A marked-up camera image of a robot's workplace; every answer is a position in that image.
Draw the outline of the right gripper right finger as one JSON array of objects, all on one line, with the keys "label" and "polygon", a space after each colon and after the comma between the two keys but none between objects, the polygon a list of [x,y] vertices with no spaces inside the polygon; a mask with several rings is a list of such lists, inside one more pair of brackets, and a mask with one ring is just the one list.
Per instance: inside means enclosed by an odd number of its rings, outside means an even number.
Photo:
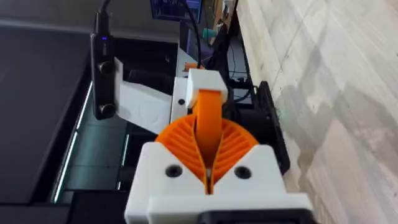
[{"label": "right gripper right finger", "polygon": [[222,120],[221,141],[211,170],[211,194],[283,192],[283,180],[273,148],[261,145],[237,123]]}]

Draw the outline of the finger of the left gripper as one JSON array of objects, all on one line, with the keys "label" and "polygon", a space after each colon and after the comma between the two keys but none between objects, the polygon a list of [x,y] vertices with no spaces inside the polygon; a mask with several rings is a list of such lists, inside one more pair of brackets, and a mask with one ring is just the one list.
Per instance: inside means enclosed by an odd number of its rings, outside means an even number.
[{"label": "finger of the left gripper", "polygon": [[226,84],[215,70],[191,68],[186,78],[177,77],[174,81],[170,120],[173,122],[192,110],[195,140],[208,169],[221,141],[222,105],[227,98]]}]

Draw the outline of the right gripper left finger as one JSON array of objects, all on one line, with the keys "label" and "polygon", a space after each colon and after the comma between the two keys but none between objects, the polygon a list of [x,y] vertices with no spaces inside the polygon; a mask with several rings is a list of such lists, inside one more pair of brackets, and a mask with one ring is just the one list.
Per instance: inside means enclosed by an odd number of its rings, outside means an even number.
[{"label": "right gripper left finger", "polygon": [[195,140],[195,115],[168,125],[143,145],[129,192],[126,223],[196,223],[207,174]]}]

